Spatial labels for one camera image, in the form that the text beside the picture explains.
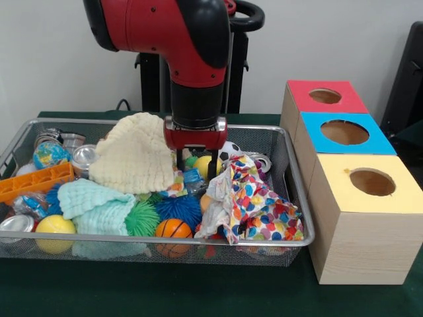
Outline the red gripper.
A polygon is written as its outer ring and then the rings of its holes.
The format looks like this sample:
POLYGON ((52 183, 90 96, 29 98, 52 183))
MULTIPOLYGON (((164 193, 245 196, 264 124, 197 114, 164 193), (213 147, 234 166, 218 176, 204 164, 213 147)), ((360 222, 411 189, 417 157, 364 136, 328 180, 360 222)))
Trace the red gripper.
POLYGON ((211 160, 208 164, 208 180, 217 176, 218 150, 227 139, 227 120, 218 117, 216 124, 208 129, 186 129, 173 122, 171 116, 166 116, 163 131, 167 147, 176 150, 176 167, 184 171, 184 148, 205 148, 211 150, 211 160))

